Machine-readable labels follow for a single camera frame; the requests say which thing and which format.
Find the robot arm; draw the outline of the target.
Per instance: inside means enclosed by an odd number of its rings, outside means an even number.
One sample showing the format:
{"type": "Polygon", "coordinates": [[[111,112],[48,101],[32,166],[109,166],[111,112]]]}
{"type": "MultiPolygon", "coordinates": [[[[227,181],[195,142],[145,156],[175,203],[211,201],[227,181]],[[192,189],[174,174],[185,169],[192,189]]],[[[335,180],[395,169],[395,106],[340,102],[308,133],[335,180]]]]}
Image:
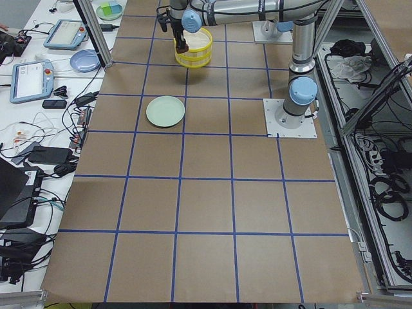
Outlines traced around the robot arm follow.
{"type": "Polygon", "coordinates": [[[175,50],[189,50],[185,33],[196,33],[204,26],[256,21],[291,22],[292,55],[288,65],[288,96],[275,112],[276,122],[286,129],[303,124],[306,110],[317,95],[311,73],[315,67],[316,12],[322,1],[170,1],[156,9],[163,32],[173,32],[175,50]]]}
{"type": "Polygon", "coordinates": [[[262,26],[262,31],[269,35],[275,35],[277,32],[285,33],[292,30],[294,23],[292,21],[279,22],[279,21],[265,21],[262,26]]]}

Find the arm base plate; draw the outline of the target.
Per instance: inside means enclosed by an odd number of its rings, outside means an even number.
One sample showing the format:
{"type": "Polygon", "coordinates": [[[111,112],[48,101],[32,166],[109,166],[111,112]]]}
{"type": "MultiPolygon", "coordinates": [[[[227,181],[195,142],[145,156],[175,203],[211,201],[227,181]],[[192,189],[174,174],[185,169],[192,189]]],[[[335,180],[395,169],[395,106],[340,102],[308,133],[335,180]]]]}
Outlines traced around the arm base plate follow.
{"type": "Polygon", "coordinates": [[[255,21],[252,23],[254,32],[254,42],[259,44],[285,44],[291,45],[293,42],[292,30],[285,33],[277,32],[275,35],[269,35],[262,31],[265,21],[255,21]]]}
{"type": "Polygon", "coordinates": [[[307,108],[302,116],[290,116],[283,110],[284,101],[281,98],[263,99],[267,136],[272,138],[317,138],[310,108],[307,108]]]}

